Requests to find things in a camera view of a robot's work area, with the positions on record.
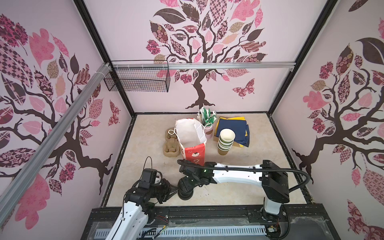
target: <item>marble floor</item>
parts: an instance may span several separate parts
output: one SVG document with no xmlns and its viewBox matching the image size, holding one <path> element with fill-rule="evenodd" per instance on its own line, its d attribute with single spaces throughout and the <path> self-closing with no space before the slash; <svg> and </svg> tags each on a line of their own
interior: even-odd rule
<svg viewBox="0 0 384 240">
<path fill-rule="evenodd" d="M 255 165 L 261 164 L 263 159 L 273 161 L 279 167 L 290 167 L 270 124 L 268 116 L 264 113 L 248 114 L 219 114 L 222 117 L 245 117 L 250 129 L 249 147 L 233 146 L 227 155 L 221 156 L 217 152 L 217 143 L 212 139 L 207 141 L 205 149 L 206 162 L 221 162 L 230 165 Z M 130 136 L 128 146 L 122 159 L 116 180 L 113 184 L 107 207 L 122 206 L 125 192 L 132 187 L 141 175 L 143 164 L 147 156 L 153 160 L 153 168 L 162 172 L 163 177 L 171 184 L 177 186 L 180 178 L 180 165 L 178 157 L 166 157 L 162 147 L 165 142 L 165 131 L 175 126 L 175 121 L 182 118 L 196 118 L 196 114 L 153 114 L 138 115 Z M 148 159 L 146 167 L 151 167 Z M 297 184 L 293 173 L 288 173 L 289 187 Z M 210 184 L 196 187 L 191 199 L 184 201 L 177 195 L 173 196 L 162 205 L 250 205 L 263 204 L 265 197 L 262 188 L 240 183 Z M 290 193 L 290 204 L 305 204 L 304 196 L 300 189 Z"/>
</svg>

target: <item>dark brown leaf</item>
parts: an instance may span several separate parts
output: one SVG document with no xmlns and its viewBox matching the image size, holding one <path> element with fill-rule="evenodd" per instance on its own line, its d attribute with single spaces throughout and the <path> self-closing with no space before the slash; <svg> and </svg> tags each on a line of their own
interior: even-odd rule
<svg viewBox="0 0 384 240">
<path fill-rule="evenodd" d="M 171 24 L 182 23 L 185 21 L 185 17 L 173 8 L 161 9 L 157 11 L 153 16 L 156 15 L 159 15 L 160 17 L 164 18 L 165 21 Z"/>
<path fill-rule="evenodd" d="M 370 134 L 373 130 L 375 130 L 376 127 L 371 128 L 371 127 L 362 127 L 358 130 L 357 132 L 357 137 L 365 137 L 368 134 Z"/>
</svg>

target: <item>leaf decal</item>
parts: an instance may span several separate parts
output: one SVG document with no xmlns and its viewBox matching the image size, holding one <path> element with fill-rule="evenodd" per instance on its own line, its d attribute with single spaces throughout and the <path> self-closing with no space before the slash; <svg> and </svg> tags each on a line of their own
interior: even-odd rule
<svg viewBox="0 0 384 240">
<path fill-rule="evenodd" d="M 60 193 L 61 195 L 61 183 L 57 180 L 54 180 L 54 179 L 50 179 L 49 182 L 49 188 L 54 191 L 54 192 L 57 192 L 57 193 Z"/>
<path fill-rule="evenodd" d="M 360 113 L 348 113 L 344 115 L 342 118 L 347 122 L 352 122 L 357 120 L 360 116 L 361 116 Z"/>
<path fill-rule="evenodd" d="M 201 53 L 198 53 L 196 56 L 195 56 L 195 59 L 193 60 L 194 63 L 197 63 L 198 61 L 200 61 L 201 59 Z"/>
<path fill-rule="evenodd" d="M 361 179 L 359 168 L 355 168 L 355 170 L 352 171 L 351 176 L 352 176 L 353 183 L 356 186 L 359 185 L 360 184 L 360 179 Z"/>
<path fill-rule="evenodd" d="M 187 18 L 191 19 L 196 23 L 199 22 L 199 12 L 194 6 L 192 6 L 192 4 L 181 2 L 181 8 L 183 9 L 183 12 L 187 16 Z"/>
<path fill-rule="evenodd" d="M 172 43 L 173 49 L 176 51 L 176 53 L 180 54 L 181 56 L 187 56 L 187 53 L 185 51 L 185 48 L 181 46 L 178 42 L 175 42 L 173 39 L 170 40 Z"/>
<path fill-rule="evenodd" d="M 356 2 L 351 6 L 351 8 L 348 10 L 348 12 L 352 12 L 354 10 L 359 9 L 361 6 L 363 6 L 368 0 L 356 0 Z"/>
<path fill-rule="evenodd" d="M 340 154 L 340 164 L 348 160 L 352 155 L 351 149 L 347 148 L 346 150 L 342 151 Z"/>
<path fill-rule="evenodd" d="M 373 83 L 380 86 L 384 85 L 384 73 L 374 71 L 374 70 L 372 70 L 372 72 L 373 72 L 373 75 L 372 75 Z"/>
<path fill-rule="evenodd" d="M 80 131 L 80 134 L 82 134 L 83 137 L 85 137 L 85 138 L 90 138 L 90 137 L 93 136 L 93 135 L 91 135 L 91 134 L 90 134 L 87 130 L 85 130 L 85 129 L 81 130 L 81 131 Z"/>
<path fill-rule="evenodd" d="M 0 149 L 5 147 L 11 140 L 11 135 L 8 131 L 0 132 Z"/>
<path fill-rule="evenodd" d="M 384 176 L 367 169 L 362 180 L 372 197 L 384 205 L 384 189 L 382 187 L 384 185 Z"/>
<path fill-rule="evenodd" d="M 384 154 L 376 154 L 372 159 L 384 164 Z"/>
<path fill-rule="evenodd" d="M 13 108 L 7 107 L 0 109 L 0 124 L 6 124 L 13 118 Z"/>
<path fill-rule="evenodd" d="M 362 38 L 358 40 L 362 43 L 362 55 L 371 62 L 384 65 L 384 43 L 376 38 Z"/>
<path fill-rule="evenodd" d="M 246 43 L 246 44 L 243 44 L 243 45 L 240 45 L 246 52 L 250 53 L 250 52 L 257 52 L 259 50 L 260 47 L 264 46 L 266 44 L 266 42 L 262 42 L 261 44 L 259 44 L 259 42 L 250 42 L 250 43 Z"/>
<path fill-rule="evenodd" d="M 185 17 L 179 13 L 177 10 L 172 8 L 164 8 L 155 13 L 153 16 L 160 16 L 164 18 L 165 21 L 171 24 L 182 23 L 185 21 Z"/>
<path fill-rule="evenodd" d="M 182 40 L 184 40 L 184 39 L 187 38 L 187 36 L 185 36 L 185 35 L 182 34 L 182 33 L 172 34 L 172 36 L 174 36 L 174 37 L 175 37 L 177 40 L 179 40 L 179 41 L 182 41 Z"/>
<path fill-rule="evenodd" d="M 203 22 L 201 23 L 201 30 L 205 31 L 209 28 L 211 25 L 211 18 L 209 17 L 209 12 L 207 12 L 207 15 L 204 17 Z"/>
<path fill-rule="evenodd" d="M 96 119 L 100 116 L 101 110 L 103 108 L 103 98 L 95 99 L 89 107 L 89 117 Z"/>
<path fill-rule="evenodd" d="M 35 150 L 29 148 L 17 148 L 0 154 L 0 167 L 17 167 L 31 158 Z"/>
<path fill-rule="evenodd" d="M 36 68 L 35 68 L 35 79 L 39 85 L 40 90 L 43 92 L 43 94 L 52 100 L 53 87 L 49 82 L 48 78 L 42 75 L 41 72 L 37 71 Z"/>
<path fill-rule="evenodd" d="M 23 123 L 23 127 L 31 134 L 38 134 L 41 130 L 41 123 L 38 121 L 29 121 Z"/>
<path fill-rule="evenodd" d="M 333 149 L 332 154 L 333 154 L 333 153 L 341 153 L 345 148 L 346 148 L 346 146 L 344 146 L 344 145 L 337 145 L 337 146 Z"/>
<path fill-rule="evenodd" d="M 59 67 L 57 66 L 56 60 L 48 64 L 47 73 L 49 78 L 57 78 L 59 76 Z"/>
<path fill-rule="evenodd" d="M 357 132 L 357 137 L 365 137 L 370 134 L 376 127 L 362 127 Z"/>
<path fill-rule="evenodd" d="M 349 66 L 352 63 L 352 59 L 353 59 L 353 51 L 351 50 L 348 44 L 348 46 L 341 52 L 339 58 L 337 59 L 336 71 L 339 74 L 339 76 L 348 70 Z"/>
<path fill-rule="evenodd" d="M 255 40 L 256 38 L 259 37 L 259 35 L 262 33 L 262 29 L 256 29 L 254 31 L 252 31 L 249 35 L 248 35 L 248 38 L 247 38 L 247 41 L 253 41 Z"/>
<path fill-rule="evenodd" d="M 347 100 L 348 96 L 349 96 L 349 91 L 350 91 L 350 83 L 349 83 L 349 78 L 348 78 L 348 75 L 347 74 L 344 79 L 341 81 L 340 85 L 339 85 L 339 88 L 338 88 L 338 95 L 339 95 L 339 100 L 340 100 L 340 104 L 342 104 L 343 102 L 345 102 L 345 100 Z"/>
<path fill-rule="evenodd" d="M 3 78 L 3 83 L 9 96 L 18 104 L 23 105 L 25 102 L 24 89 L 19 84 L 5 78 L 3 74 L 1 74 L 1 77 Z"/>
<path fill-rule="evenodd" d="M 353 71 L 353 82 L 357 85 L 364 85 L 366 83 L 366 80 L 361 73 Z"/>
<path fill-rule="evenodd" d="M 369 107 L 372 104 L 372 94 L 370 92 L 365 94 L 359 99 L 358 103 L 362 107 Z"/>
<path fill-rule="evenodd" d="M 317 115 L 319 115 L 320 114 L 320 110 L 316 110 L 316 111 L 314 111 L 313 113 L 311 113 L 311 115 L 308 117 L 308 118 L 315 118 L 315 117 L 317 117 Z"/>
<path fill-rule="evenodd" d="M 230 44 L 231 42 L 233 42 L 237 38 L 237 35 L 238 34 L 234 33 L 234 34 L 227 36 L 226 38 L 224 38 L 222 43 L 223 44 Z"/>
<path fill-rule="evenodd" d="M 63 75 L 61 75 L 60 77 L 57 78 L 55 90 L 56 90 L 56 95 L 58 97 L 60 97 L 61 95 L 63 95 L 65 93 L 65 82 L 64 82 Z"/>
<path fill-rule="evenodd" d="M 197 27 L 194 25 L 184 26 L 183 28 L 189 33 L 194 33 L 197 30 Z"/>
<path fill-rule="evenodd" d="M 262 23 L 263 20 L 263 11 L 262 8 L 260 7 L 259 10 L 256 12 L 256 17 L 255 17 L 255 26 L 256 28 Z"/>
<path fill-rule="evenodd" d="M 325 88 L 326 84 L 325 84 L 325 81 L 324 80 L 318 80 L 316 82 L 314 82 L 311 87 L 313 88 L 313 90 L 315 91 L 321 91 Z"/>
<path fill-rule="evenodd" d="M 228 29 L 227 21 L 223 21 L 219 29 L 217 30 L 217 40 L 220 40 L 225 36 L 225 34 L 227 33 L 227 29 Z"/>
<path fill-rule="evenodd" d="M 227 69 L 226 71 L 227 71 L 228 76 L 233 77 L 233 78 L 237 78 L 237 77 L 243 76 L 246 73 L 249 73 L 249 71 L 247 69 L 243 69 L 243 68 Z"/>
<path fill-rule="evenodd" d="M 57 113 L 65 113 L 67 111 L 67 105 L 64 101 L 64 98 L 59 98 L 55 103 L 55 111 Z"/>
<path fill-rule="evenodd" d="M 243 30 L 242 30 L 242 32 L 241 32 L 243 36 L 249 32 L 249 30 L 250 30 L 251 27 L 252 27 L 252 24 L 253 24 L 253 21 L 252 21 L 251 23 L 246 24 L 246 25 L 243 27 Z"/>
<path fill-rule="evenodd" d="M 53 177 L 57 172 L 57 168 L 56 166 L 54 166 L 53 168 L 51 168 L 51 170 L 49 170 L 47 176 L 45 177 L 45 179 L 49 178 L 49 177 Z"/>
</svg>

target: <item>pink leaf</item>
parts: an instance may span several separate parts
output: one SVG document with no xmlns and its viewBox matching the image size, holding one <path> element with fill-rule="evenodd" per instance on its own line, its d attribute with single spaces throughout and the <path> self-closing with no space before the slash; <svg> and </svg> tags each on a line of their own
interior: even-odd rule
<svg viewBox="0 0 384 240">
<path fill-rule="evenodd" d="M 372 104 L 372 94 L 367 93 L 359 99 L 359 105 L 362 107 L 369 107 Z"/>
<path fill-rule="evenodd" d="M 29 101 L 31 102 L 32 107 L 36 111 L 43 111 L 43 109 L 45 108 L 45 103 L 38 98 L 31 96 L 29 97 Z"/>
<path fill-rule="evenodd" d="M 257 10 L 257 12 L 256 12 L 256 18 L 255 18 L 256 28 L 260 25 L 262 20 L 263 20 L 263 11 L 262 11 L 262 7 L 260 6 L 259 10 Z"/>
<path fill-rule="evenodd" d="M 193 49 L 198 49 L 200 47 L 200 43 L 196 39 L 193 39 L 192 47 Z"/>
<path fill-rule="evenodd" d="M 218 44 L 214 46 L 214 53 L 219 53 L 223 49 L 224 45 Z"/>
<path fill-rule="evenodd" d="M 355 183 L 356 186 L 359 185 L 361 179 L 359 168 L 355 168 L 355 170 L 352 171 L 351 175 L 353 183 Z"/>
<path fill-rule="evenodd" d="M 38 121 L 29 121 L 23 123 L 23 127 L 25 128 L 25 130 L 32 134 L 38 134 L 41 130 L 41 123 Z"/>
<path fill-rule="evenodd" d="M 64 101 L 64 98 L 59 98 L 55 103 L 55 110 L 58 113 L 65 113 L 67 111 L 67 105 Z"/>
<path fill-rule="evenodd" d="M 348 113 L 341 118 L 343 118 L 347 122 L 352 122 L 358 119 L 360 116 L 361 116 L 360 113 Z"/>
</svg>

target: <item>metal wire basket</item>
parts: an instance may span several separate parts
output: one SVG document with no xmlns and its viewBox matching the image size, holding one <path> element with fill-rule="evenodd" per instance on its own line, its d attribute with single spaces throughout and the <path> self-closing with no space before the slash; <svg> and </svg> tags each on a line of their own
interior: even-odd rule
<svg viewBox="0 0 384 240">
<path fill-rule="evenodd" d="M 112 61 L 114 72 L 109 72 L 104 82 L 109 91 L 168 92 L 170 76 L 168 61 L 125 60 Z"/>
</svg>

